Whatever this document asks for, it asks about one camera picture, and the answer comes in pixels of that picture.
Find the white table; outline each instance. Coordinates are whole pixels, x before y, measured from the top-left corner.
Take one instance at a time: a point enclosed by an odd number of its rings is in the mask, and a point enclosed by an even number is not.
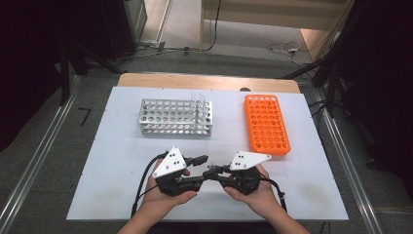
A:
[[[144,136],[140,132],[137,118],[143,98],[190,99],[191,94],[203,94],[212,101],[212,136],[170,138]],[[216,165],[229,164],[237,150],[248,151],[243,110],[246,94],[250,93],[113,88],[67,219],[129,219],[145,167],[153,157],[173,146],[178,146],[187,157],[206,154]],[[348,219],[303,95],[266,94],[279,98],[291,151],[263,166],[286,193],[288,213],[296,219]],[[200,175],[208,164],[189,168],[192,176]],[[243,203],[232,200],[217,181],[206,181],[196,198],[172,210],[165,220],[262,218]]]

